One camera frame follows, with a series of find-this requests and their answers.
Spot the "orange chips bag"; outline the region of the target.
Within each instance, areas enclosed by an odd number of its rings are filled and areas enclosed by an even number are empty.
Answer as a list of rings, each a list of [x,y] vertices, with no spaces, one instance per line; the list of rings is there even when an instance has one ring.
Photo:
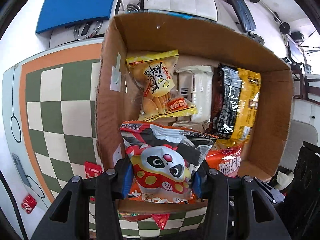
[[[227,177],[235,178],[241,165],[241,153],[244,144],[220,149],[210,150],[206,156],[206,162],[210,168],[214,168]]]

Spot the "big red spicy strip bag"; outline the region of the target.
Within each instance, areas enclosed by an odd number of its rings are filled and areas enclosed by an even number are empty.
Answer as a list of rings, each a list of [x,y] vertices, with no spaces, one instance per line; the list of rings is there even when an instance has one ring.
[[[86,161],[84,163],[86,179],[94,178],[103,173],[100,165]]]

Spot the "colourful candy bag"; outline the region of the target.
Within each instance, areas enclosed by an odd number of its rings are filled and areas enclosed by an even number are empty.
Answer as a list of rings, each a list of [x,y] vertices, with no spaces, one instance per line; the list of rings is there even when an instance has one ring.
[[[127,220],[129,222],[138,222],[152,217],[152,215],[148,214],[125,213],[120,211],[118,211],[118,216],[119,219]]]

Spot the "small red triangular packet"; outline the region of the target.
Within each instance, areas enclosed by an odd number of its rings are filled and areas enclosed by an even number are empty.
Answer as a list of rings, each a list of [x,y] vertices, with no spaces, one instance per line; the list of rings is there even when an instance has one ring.
[[[151,217],[155,221],[156,225],[161,229],[164,230],[167,221],[169,220],[170,214],[164,213],[164,214],[152,214]]]

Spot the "panda orange snack bag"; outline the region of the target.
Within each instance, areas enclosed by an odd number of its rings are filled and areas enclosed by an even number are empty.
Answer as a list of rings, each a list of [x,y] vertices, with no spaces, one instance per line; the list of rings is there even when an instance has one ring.
[[[164,204],[193,199],[194,174],[217,136],[144,121],[126,121],[120,133],[134,174],[129,197]]]

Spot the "yellow black noodle bag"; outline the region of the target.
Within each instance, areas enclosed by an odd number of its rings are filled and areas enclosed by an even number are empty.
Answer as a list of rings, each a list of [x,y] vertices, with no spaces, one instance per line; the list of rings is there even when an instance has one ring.
[[[208,133],[218,137],[220,150],[249,140],[258,110],[261,75],[219,64],[214,70]]]

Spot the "white tissue pack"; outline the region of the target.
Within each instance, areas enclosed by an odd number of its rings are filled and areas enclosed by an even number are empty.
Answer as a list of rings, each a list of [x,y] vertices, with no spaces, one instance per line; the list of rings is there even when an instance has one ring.
[[[212,109],[213,67],[186,66],[175,70],[175,75],[180,94],[196,106],[197,113],[191,115],[191,122],[209,121]]]

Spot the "yellow biscuit bag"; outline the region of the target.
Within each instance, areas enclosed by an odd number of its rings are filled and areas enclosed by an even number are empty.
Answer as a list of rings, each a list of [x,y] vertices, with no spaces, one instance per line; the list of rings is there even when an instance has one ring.
[[[191,116],[196,106],[177,90],[174,70],[178,50],[139,53],[126,58],[126,65],[143,92],[139,121],[151,122],[159,118]]]

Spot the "red cola can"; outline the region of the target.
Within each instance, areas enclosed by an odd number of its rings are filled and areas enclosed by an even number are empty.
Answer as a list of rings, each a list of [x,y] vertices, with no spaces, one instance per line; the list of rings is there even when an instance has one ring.
[[[37,205],[36,199],[31,195],[28,194],[21,203],[21,208],[27,213],[31,214],[35,206]]]

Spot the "grey phone on table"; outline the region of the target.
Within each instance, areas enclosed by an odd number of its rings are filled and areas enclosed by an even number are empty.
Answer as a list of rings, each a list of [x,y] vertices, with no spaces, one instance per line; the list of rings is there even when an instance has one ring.
[[[15,166],[17,168],[17,171],[18,171],[18,173],[20,175],[21,180],[23,181],[23,183],[25,185],[27,185],[28,187],[31,187],[31,184],[30,184],[30,182],[28,180],[27,175],[25,174],[25,171],[24,171],[24,169],[22,167],[22,164],[20,162],[19,157],[17,155],[15,155],[14,153],[12,153],[11,155],[12,155],[12,159],[13,159],[13,161],[15,163]]]

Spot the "checkered green tablecloth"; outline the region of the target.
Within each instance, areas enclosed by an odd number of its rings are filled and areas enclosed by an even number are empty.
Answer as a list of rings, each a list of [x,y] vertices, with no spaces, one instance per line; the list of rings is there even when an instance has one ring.
[[[105,170],[125,155],[118,128],[107,138],[110,149],[99,144],[96,133],[102,45],[62,46],[19,64],[21,138],[46,205],[73,176],[86,178],[86,161]]]

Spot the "dark wooden chair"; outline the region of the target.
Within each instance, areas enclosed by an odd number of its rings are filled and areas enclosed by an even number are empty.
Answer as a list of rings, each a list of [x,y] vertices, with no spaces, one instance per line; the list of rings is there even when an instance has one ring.
[[[319,105],[319,75],[303,74],[302,70],[292,70],[294,84],[293,98]]]

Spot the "cardboard box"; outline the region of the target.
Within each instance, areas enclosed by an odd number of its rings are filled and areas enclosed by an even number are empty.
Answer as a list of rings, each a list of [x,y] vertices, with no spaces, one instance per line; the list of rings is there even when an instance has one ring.
[[[119,128],[134,120],[140,108],[132,103],[138,89],[125,75],[127,55],[178,50],[178,66],[224,63],[260,73],[257,115],[245,146],[238,174],[269,181],[276,173],[287,141],[291,119],[291,70],[274,53],[222,25],[151,12],[112,18],[101,51],[96,99],[98,154],[112,168],[113,154],[123,150]]]

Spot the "blue weight bench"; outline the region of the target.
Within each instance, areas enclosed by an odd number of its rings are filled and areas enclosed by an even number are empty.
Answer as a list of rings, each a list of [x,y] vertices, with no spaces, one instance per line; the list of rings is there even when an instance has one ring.
[[[244,0],[228,0],[228,3],[234,9],[242,30],[245,33],[249,33],[257,29],[253,16]]]

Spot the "blue seat cushion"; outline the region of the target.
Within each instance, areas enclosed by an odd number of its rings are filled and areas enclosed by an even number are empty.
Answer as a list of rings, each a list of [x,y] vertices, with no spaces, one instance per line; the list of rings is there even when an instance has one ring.
[[[44,0],[36,33],[86,21],[109,20],[119,7],[119,0]]]

